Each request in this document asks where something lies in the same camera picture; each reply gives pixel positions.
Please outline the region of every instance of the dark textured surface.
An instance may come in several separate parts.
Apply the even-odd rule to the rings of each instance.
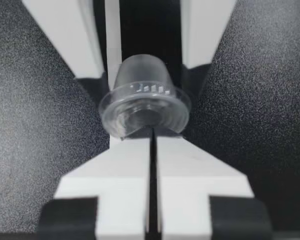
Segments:
[[[62,174],[108,146],[93,103],[21,2],[0,0],[0,232],[33,232]]]
[[[184,135],[300,230],[300,0],[239,1]]]
[[[108,147],[72,78],[0,0],[0,232],[33,232],[61,175]],[[239,1],[184,135],[248,174],[275,229],[300,230],[300,0]]]

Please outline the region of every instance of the clear plastic container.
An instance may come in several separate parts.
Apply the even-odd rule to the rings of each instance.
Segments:
[[[143,127],[164,127],[180,133],[189,121],[191,101],[173,86],[165,64],[147,54],[127,58],[114,90],[99,104],[104,129],[124,138]]]

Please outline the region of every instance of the gray speckled surface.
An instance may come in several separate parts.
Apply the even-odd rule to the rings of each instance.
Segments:
[[[0,232],[33,232],[62,174],[108,147],[93,104],[19,0],[0,0]],[[241,0],[185,137],[300,230],[300,0]]]
[[[238,2],[184,135],[300,230],[300,0]]]
[[[92,102],[21,1],[0,0],[0,232],[33,232],[61,175],[108,146]]]

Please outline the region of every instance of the black gap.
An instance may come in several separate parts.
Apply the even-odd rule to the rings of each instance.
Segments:
[[[180,0],[120,0],[122,60],[150,54],[165,62],[180,87],[182,66]]]
[[[104,71],[108,72],[107,65],[107,35],[106,35],[106,9],[105,0],[93,0],[93,11],[95,25],[97,29],[97,36],[102,55]]]
[[[152,130],[150,142],[150,181],[149,181],[149,232],[146,240],[161,240],[158,232],[158,198],[157,198],[157,139]]]

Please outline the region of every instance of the plastic rim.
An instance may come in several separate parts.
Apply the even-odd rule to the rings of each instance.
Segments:
[[[155,81],[117,87],[99,104],[102,125],[116,138],[124,138],[146,126],[180,133],[189,121],[190,109],[186,93]]]

